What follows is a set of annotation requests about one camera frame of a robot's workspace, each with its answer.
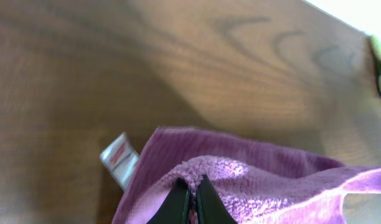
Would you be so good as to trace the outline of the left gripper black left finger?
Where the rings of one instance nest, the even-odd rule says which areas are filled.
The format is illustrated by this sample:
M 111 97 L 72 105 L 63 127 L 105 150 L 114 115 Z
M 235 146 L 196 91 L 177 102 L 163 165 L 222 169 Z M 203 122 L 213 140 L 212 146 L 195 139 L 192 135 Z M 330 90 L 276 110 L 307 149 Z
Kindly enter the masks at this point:
M 182 179 L 177 179 L 159 210 L 147 224 L 187 224 L 191 192 Z

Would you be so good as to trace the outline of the purple microfibre cloth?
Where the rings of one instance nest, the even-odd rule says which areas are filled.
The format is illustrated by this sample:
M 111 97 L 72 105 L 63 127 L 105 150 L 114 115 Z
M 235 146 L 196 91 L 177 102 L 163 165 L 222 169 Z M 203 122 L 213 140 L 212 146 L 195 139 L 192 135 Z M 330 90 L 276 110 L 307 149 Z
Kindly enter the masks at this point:
M 344 223 L 347 194 L 381 194 L 381 167 L 349 167 L 299 149 L 196 128 L 149 138 L 113 218 L 146 223 L 177 179 L 207 176 L 237 223 Z

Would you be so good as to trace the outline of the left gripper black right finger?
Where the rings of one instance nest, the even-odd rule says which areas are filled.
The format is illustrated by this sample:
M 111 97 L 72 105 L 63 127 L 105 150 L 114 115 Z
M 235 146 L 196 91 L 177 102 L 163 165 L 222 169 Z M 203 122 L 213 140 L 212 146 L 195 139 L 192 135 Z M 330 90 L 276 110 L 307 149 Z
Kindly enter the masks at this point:
M 196 190 L 196 212 L 198 224 L 237 224 L 207 175 L 202 176 Z

